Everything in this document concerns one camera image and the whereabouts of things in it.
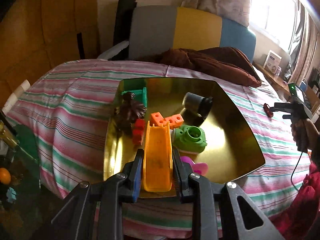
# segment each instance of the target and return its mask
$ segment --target orange ball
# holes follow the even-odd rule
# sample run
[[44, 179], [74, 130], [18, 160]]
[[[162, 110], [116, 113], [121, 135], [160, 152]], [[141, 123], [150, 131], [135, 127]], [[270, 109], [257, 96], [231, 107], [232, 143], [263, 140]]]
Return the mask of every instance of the orange ball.
[[5, 185], [10, 184], [11, 182], [11, 175], [5, 168], [0, 168], [0, 182]]

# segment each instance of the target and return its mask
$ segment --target striped bedsheet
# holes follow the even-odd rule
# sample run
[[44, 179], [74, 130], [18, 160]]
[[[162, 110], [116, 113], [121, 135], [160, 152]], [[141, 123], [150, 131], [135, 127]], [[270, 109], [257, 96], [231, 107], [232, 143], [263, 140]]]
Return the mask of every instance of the striped bedsheet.
[[[243, 87], [196, 71], [146, 62], [101, 59], [67, 62], [42, 76], [8, 113], [12, 124], [30, 127], [37, 136], [42, 183], [65, 197], [79, 182], [102, 180], [103, 150], [112, 101], [122, 79], [185, 77], [215, 80], [252, 129], [266, 165], [238, 184], [268, 216], [287, 208], [297, 192], [290, 175], [300, 153], [290, 121], [281, 113], [269, 119], [263, 104], [280, 102], [267, 83]], [[303, 154], [293, 176], [300, 187], [310, 160]], [[123, 208], [124, 231], [142, 239], [188, 238], [192, 207], [172, 199], [139, 200]]]

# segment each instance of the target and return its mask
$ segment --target white box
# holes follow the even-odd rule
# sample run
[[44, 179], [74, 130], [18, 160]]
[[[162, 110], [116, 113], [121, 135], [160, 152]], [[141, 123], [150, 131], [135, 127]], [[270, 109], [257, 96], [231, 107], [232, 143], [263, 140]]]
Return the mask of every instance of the white box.
[[278, 54], [270, 50], [263, 66], [264, 68], [268, 68], [274, 74], [280, 64], [281, 59], [282, 58]]

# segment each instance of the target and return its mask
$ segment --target green plastic toy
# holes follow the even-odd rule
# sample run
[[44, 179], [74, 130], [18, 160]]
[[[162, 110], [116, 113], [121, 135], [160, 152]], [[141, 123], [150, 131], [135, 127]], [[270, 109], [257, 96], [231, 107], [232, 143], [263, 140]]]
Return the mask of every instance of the green plastic toy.
[[127, 90], [121, 92], [121, 95], [127, 93], [127, 92], [132, 92], [135, 94], [134, 99], [143, 103], [145, 107], [148, 107], [148, 99], [147, 99], [147, 88], [143, 87], [143, 89], [136, 89], [136, 90]]
[[172, 133], [172, 145], [181, 151], [197, 154], [207, 146], [204, 130], [199, 127], [182, 125]]

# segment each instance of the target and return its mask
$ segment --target red toy block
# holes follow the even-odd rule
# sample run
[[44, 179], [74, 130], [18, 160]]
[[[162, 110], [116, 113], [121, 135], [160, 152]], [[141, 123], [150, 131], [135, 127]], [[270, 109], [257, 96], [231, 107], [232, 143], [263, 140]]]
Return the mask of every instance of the red toy block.
[[137, 119], [134, 123], [134, 128], [137, 130], [144, 130], [145, 123], [143, 119]]
[[166, 122], [169, 122], [170, 129], [180, 127], [184, 122], [181, 114], [174, 114], [172, 116], [166, 117], [164, 120]]
[[166, 123], [167, 122], [164, 120], [164, 118], [159, 112], [152, 113], [150, 115], [150, 126], [152, 126], [153, 124], [155, 126], [165, 126]]
[[141, 145], [143, 130], [133, 129], [132, 130], [132, 142], [135, 145]]

